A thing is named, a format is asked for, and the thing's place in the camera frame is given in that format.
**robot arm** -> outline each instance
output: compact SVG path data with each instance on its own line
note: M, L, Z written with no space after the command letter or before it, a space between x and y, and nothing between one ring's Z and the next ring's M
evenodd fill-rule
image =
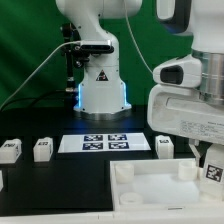
M90 53L84 65L84 79L79 85L79 103L74 107L75 114L88 119L107 120L129 113L131 105L126 101L125 83L119 76L119 43L99 23L99 19L125 17L124 1L56 0L56 3L61 13L78 30L80 48ZM141 4L142 0L127 0L128 16L135 15ZM98 47L113 51L109 54L97 52Z

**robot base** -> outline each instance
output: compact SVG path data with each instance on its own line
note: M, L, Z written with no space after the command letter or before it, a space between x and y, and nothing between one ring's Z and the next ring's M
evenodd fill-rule
M74 109L74 115L75 117L80 117L87 120L116 120L122 117L127 117L131 115L131 107L128 109L124 109L122 111L118 111L116 113L87 113L84 111L78 111Z

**warning label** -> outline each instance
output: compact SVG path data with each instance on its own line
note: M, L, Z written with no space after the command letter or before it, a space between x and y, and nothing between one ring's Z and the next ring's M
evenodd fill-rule
M99 76L97 77L96 81L108 81L108 78L105 74L105 72L102 70L99 74Z

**white plastic tray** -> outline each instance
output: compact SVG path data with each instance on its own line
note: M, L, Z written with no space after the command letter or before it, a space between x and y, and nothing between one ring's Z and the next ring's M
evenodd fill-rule
M200 199L200 181L178 178L178 165L183 160L141 160L111 162L111 187L115 211L147 209L183 209L208 206ZM129 163L134 166L134 179L120 184L116 180L115 166ZM121 195L134 192L143 198L142 204L122 204Z

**white block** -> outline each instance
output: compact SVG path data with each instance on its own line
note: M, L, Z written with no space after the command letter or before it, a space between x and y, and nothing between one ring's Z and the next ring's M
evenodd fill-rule
M53 153L52 138L39 139L33 148L34 162L48 162Z
M170 137L163 135L156 137L156 152L159 159L173 159L174 146Z
M3 177L2 177L2 171L0 170L0 191L2 190L3 188Z
M0 148L0 164L15 163L22 153L21 140L7 140Z

